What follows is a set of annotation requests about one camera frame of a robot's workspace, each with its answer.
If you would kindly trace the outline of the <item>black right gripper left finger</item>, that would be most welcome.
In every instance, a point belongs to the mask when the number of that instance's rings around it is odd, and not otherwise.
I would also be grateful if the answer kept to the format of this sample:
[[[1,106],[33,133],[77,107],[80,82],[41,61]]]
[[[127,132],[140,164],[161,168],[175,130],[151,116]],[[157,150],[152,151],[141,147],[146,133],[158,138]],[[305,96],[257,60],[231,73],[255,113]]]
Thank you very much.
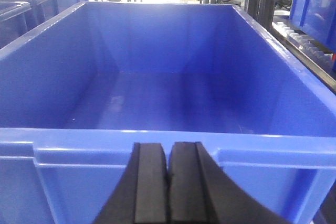
[[[93,223],[167,223],[166,158],[159,143],[134,143],[127,167]]]

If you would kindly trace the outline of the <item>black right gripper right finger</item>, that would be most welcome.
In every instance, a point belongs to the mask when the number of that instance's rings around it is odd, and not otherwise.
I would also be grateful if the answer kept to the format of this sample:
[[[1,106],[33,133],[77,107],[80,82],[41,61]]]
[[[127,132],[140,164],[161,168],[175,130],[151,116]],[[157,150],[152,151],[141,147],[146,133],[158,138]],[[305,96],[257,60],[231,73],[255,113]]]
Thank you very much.
[[[170,153],[171,223],[288,223],[242,190],[200,142]]]

